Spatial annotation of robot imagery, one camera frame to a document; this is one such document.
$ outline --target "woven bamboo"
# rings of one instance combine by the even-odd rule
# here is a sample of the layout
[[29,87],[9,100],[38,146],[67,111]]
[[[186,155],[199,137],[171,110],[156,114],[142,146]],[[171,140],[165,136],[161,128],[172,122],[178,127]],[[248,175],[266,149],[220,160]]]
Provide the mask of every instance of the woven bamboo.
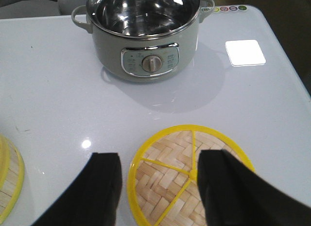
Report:
[[17,201],[23,178],[24,164],[17,148],[0,135],[0,224]]
[[205,210],[196,185],[200,151],[226,149],[240,161],[237,151],[240,154],[242,151],[229,138],[223,136],[230,141],[228,144],[219,138],[222,137],[219,132],[208,128],[208,132],[214,133],[211,135],[204,128],[171,127],[168,130],[171,133],[156,136],[138,152],[139,157],[134,159],[138,165],[132,165],[135,169],[134,193],[129,191],[129,200],[134,202],[130,205],[139,225],[206,225]]

